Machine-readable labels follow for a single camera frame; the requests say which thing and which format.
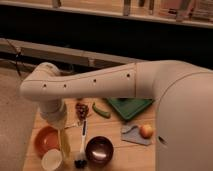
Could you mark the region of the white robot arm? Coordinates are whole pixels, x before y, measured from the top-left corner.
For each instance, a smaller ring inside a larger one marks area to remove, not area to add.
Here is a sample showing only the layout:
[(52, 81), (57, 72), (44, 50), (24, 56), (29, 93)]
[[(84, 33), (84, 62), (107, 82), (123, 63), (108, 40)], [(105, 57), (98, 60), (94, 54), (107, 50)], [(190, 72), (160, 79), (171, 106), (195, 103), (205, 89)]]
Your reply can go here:
[(48, 62), (21, 83), (42, 117), (62, 116), (64, 98), (144, 98), (156, 103), (156, 171), (213, 171), (213, 70), (177, 60), (145, 61), (62, 76)]

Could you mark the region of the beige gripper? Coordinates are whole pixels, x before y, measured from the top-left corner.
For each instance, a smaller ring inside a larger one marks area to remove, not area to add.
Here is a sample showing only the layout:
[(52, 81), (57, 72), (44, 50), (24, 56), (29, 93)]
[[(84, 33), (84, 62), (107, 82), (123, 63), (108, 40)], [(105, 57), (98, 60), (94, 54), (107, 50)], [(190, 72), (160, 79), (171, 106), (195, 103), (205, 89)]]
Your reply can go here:
[(48, 115), (47, 122), (55, 129), (62, 130), (65, 128), (67, 121), (67, 115), (57, 114), (57, 115)]

